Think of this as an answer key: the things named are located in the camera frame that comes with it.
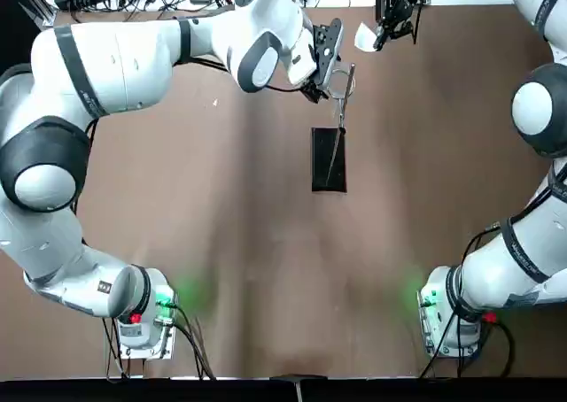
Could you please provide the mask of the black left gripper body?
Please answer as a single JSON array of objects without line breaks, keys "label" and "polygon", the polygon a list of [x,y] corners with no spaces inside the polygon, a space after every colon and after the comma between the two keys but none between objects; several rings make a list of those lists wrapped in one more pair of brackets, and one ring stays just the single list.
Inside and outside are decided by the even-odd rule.
[{"label": "black left gripper body", "polygon": [[329,25],[314,26],[314,49],[317,70],[312,80],[318,89],[329,85],[330,76],[339,56],[343,41],[343,22],[335,18]]}]

